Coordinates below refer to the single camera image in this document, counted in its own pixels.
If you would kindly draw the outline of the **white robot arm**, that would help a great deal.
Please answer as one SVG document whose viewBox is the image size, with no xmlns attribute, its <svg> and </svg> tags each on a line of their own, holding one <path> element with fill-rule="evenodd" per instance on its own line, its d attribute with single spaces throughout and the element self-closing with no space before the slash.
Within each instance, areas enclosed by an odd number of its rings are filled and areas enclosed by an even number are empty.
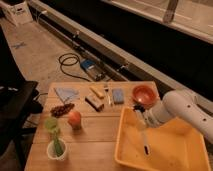
<svg viewBox="0 0 213 171">
<path fill-rule="evenodd" d="M 197 105 L 197 95 L 191 90 L 167 92 L 160 101 L 143 112 L 149 127 L 164 125 L 175 117 L 186 121 L 213 144 L 213 117 Z"/>
</svg>

